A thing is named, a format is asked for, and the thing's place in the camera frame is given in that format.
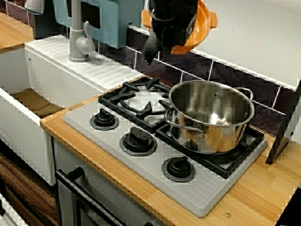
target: pot rim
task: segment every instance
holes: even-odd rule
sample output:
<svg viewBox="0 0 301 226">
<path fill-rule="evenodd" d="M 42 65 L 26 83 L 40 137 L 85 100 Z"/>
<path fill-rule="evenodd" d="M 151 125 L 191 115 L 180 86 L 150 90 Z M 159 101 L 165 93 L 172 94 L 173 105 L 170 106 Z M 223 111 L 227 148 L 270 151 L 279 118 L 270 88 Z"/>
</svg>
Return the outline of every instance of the pot rim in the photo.
<svg viewBox="0 0 301 226">
<path fill-rule="evenodd" d="M 246 98 L 246 100 L 247 100 L 248 103 L 249 103 L 249 106 L 251 107 L 251 114 L 250 114 L 249 117 L 248 117 L 246 120 L 244 120 L 243 122 L 240 122 L 240 123 L 237 123 L 237 124 L 232 124 L 232 125 L 216 125 L 216 124 L 211 124 L 211 123 L 199 121 L 199 120 L 196 120 L 196 119 L 194 119 L 194 118 L 191 118 L 191 117 L 187 116 L 187 115 L 184 114 L 182 111 L 180 111 L 177 107 L 175 107 L 174 102 L 173 102 L 173 100 L 171 99 L 171 96 L 172 96 L 172 93 L 173 93 L 173 91 L 174 91 L 175 89 L 177 89 L 177 88 L 179 88 L 179 87 L 181 87 L 181 86 L 183 86 L 183 85 L 185 85 L 185 84 L 187 84 L 187 83 L 193 83 L 193 82 L 196 82 L 196 83 L 198 83 L 198 82 L 209 82 L 209 83 L 214 83 L 214 84 L 216 84 L 216 85 L 218 85 L 218 86 L 220 86 L 220 87 L 227 88 L 227 89 L 229 89 L 229 90 L 233 90 L 233 91 L 236 92 L 238 95 L 242 95 L 243 97 Z M 188 119 L 190 119 L 190 120 L 192 120 L 192 121 L 196 121 L 196 122 L 198 122 L 198 123 L 201 123 L 201 124 L 204 124 L 204 125 L 207 125 L 207 126 L 216 126 L 216 127 L 224 127 L 224 128 L 225 128 L 225 127 L 236 127 L 236 126 L 241 126 L 241 125 L 244 125 L 244 124 L 248 123 L 248 122 L 253 118 L 253 116 L 254 116 L 254 114 L 255 114 L 255 107 L 254 107 L 252 101 L 251 101 L 245 94 L 243 94 L 242 92 L 238 91 L 238 90 L 235 89 L 235 88 L 232 88 L 231 86 L 227 86 L 227 85 L 224 85 L 224 84 L 215 82 L 215 81 L 191 80 L 191 81 L 183 81 L 183 82 L 180 82 L 180 83 L 176 84 L 175 86 L 173 86 L 173 87 L 171 88 L 171 90 L 169 91 L 168 99 L 169 99 L 169 102 L 170 102 L 171 106 L 172 106 L 178 113 L 180 113 L 181 115 L 183 115 L 184 117 L 186 117 L 186 118 L 188 118 Z"/>
</svg>

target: faucet handle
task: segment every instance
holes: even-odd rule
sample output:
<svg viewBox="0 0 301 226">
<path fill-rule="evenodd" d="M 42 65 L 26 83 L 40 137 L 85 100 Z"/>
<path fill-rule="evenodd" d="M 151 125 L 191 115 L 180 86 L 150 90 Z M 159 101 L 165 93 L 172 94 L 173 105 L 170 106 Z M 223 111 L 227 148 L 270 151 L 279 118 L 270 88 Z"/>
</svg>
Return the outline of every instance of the faucet handle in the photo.
<svg viewBox="0 0 301 226">
<path fill-rule="evenodd" d="M 76 46 L 83 54 L 91 54 L 95 51 L 95 45 L 90 34 L 90 23 L 88 21 L 84 24 L 84 30 L 87 37 L 80 37 L 76 40 Z"/>
<path fill-rule="evenodd" d="M 92 39 L 91 38 L 91 32 L 90 32 L 90 23 L 89 21 L 86 21 L 85 24 L 84 24 L 84 31 L 86 33 L 86 36 L 88 39 Z"/>
</svg>

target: black pan support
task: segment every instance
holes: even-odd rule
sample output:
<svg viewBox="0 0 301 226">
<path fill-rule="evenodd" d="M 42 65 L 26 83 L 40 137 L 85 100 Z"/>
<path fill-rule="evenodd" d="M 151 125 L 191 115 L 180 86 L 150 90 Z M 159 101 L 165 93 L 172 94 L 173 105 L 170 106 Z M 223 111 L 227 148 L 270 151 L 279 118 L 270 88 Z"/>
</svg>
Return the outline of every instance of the black pan support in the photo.
<svg viewBox="0 0 301 226">
<path fill-rule="evenodd" d="M 108 211 L 99 201 L 87 193 L 80 185 L 74 182 L 79 177 L 85 174 L 81 167 L 76 168 L 68 174 L 65 174 L 61 169 L 56 171 L 55 177 L 62 182 L 71 192 L 73 192 L 79 199 L 81 199 L 88 207 L 95 213 L 102 217 L 111 226 L 127 226 L 124 222 L 118 219 L 110 211 Z M 144 226 L 153 226 L 150 222 Z"/>
<path fill-rule="evenodd" d="M 135 97 L 135 93 L 129 93 L 129 91 L 138 92 L 139 87 L 141 86 L 145 86 L 146 89 L 150 91 L 152 91 L 151 88 L 155 88 L 160 91 L 163 91 L 164 94 L 162 95 L 162 97 L 168 98 L 168 93 L 170 91 L 169 87 L 160 84 L 158 79 L 150 79 L 148 77 L 142 77 L 131 83 L 125 82 L 123 83 L 122 87 L 99 96 L 98 102 L 110 108 L 114 112 L 120 114 L 121 116 L 128 119 L 132 123 L 135 123 L 136 125 L 145 129 L 149 133 L 154 133 L 158 128 L 160 128 L 165 124 L 165 120 L 161 119 L 154 124 L 150 124 L 146 120 L 144 120 L 145 117 L 147 117 L 148 115 L 164 114 L 166 110 L 153 112 L 151 108 L 151 103 L 149 102 L 144 109 L 139 111 L 137 109 L 128 106 L 124 102 L 124 100 Z M 159 103 L 166 109 L 168 109 L 170 106 L 168 102 L 163 100 L 160 100 Z"/>
<path fill-rule="evenodd" d="M 175 140 L 168 134 L 169 131 L 169 125 L 164 125 L 155 132 L 155 136 L 174 149 L 182 152 L 184 155 L 203 165 L 207 169 L 223 177 L 224 179 L 227 179 L 231 175 L 231 173 L 233 173 L 233 171 L 243 162 L 244 159 L 246 159 L 246 157 L 254 150 L 254 148 L 258 144 L 260 144 L 260 142 L 264 138 L 263 133 L 260 133 L 248 126 L 245 129 L 244 137 L 235 149 L 225 154 L 210 155 L 196 153 L 189 150 L 188 148 L 181 146 L 180 144 L 175 142 Z M 255 140 L 250 145 L 247 145 L 245 143 L 246 134 L 255 138 Z M 229 167 L 225 169 L 220 166 L 220 163 L 226 162 L 231 162 Z"/>
</svg>

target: stainless steel pot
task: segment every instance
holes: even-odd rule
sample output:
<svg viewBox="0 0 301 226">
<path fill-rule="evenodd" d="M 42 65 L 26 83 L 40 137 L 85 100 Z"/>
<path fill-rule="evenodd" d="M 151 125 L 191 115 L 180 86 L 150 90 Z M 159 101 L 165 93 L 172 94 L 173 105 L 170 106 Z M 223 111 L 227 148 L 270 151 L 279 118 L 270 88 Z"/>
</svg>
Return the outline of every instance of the stainless steel pot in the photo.
<svg viewBox="0 0 301 226">
<path fill-rule="evenodd" d="M 239 90 L 246 90 L 250 98 Z M 185 81 L 169 92 L 165 121 L 182 146 L 203 154 L 228 152 L 254 116 L 253 94 L 212 81 Z"/>
</svg>

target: wooden countertop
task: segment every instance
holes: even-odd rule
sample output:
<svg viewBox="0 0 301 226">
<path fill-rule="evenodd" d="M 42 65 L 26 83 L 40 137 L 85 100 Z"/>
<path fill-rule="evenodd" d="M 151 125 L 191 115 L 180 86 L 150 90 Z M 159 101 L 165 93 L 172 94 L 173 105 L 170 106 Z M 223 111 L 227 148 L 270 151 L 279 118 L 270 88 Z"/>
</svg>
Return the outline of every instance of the wooden countertop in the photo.
<svg viewBox="0 0 301 226">
<path fill-rule="evenodd" d="M 92 97 L 71 108 L 95 100 Z M 290 143 L 270 166 L 265 161 L 274 138 L 265 135 L 268 148 L 205 218 L 197 218 L 64 123 L 62 117 L 68 111 L 42 119 L 41 127 L 167 225 L 273 226 L 301 182 L 301 145 Z"/>
<path fill-rule="evenodd" d="M 23 48 L 24 43 L 33 40 L 30 26 L 0 12 L 0 53 Z"/>
</svg>

